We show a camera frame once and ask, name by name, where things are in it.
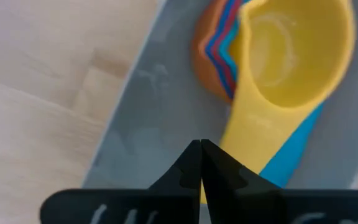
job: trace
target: black plastic object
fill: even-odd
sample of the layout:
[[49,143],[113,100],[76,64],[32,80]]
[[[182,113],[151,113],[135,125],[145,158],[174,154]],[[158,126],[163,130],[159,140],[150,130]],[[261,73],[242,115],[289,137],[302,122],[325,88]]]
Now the black plastic object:
[[149,189],[58,192],[41,223],[198,223],[201,177],[212,224],[358,223],[358,191],[280,189],[209,140],[192,141]]

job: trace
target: gray tray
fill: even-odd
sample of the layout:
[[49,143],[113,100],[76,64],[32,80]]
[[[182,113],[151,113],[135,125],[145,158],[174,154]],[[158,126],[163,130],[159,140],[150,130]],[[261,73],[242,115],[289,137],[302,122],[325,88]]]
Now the gray tray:
[[[168,0],[161,5],[84,187],[144,189],[191,140],[219,142],[228,108],[199,84],[189,52],[195,22],[208,3]],[[358,0],[354,7],[358,29]],[[287,187],[358,187],[358,31],[350,69],[326,102]],[[201,219],[209,222],[205,206]]]

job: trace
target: light wood surface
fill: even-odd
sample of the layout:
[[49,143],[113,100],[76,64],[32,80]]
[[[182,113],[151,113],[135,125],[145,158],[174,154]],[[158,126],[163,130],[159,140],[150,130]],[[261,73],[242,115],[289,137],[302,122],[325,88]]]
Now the light wood surface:
[[79,187],[156,0],[0,0],[0,223]]

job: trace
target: yellow measuring cup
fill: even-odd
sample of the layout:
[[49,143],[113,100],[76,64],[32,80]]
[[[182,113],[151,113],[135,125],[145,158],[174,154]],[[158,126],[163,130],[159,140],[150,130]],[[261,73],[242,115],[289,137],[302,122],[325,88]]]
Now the yellow measuring cup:
[[259,174],[342,80],[356,28],[350,0],[251,0],[239,20],[229,49],[239,78],[221,147]]

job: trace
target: wooden floor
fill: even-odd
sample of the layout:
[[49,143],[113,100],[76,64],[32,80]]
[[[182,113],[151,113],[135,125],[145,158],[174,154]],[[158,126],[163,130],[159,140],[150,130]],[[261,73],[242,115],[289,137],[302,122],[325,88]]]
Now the wooden floor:
[[156,0],[0,0],[0,223],[79,187]]

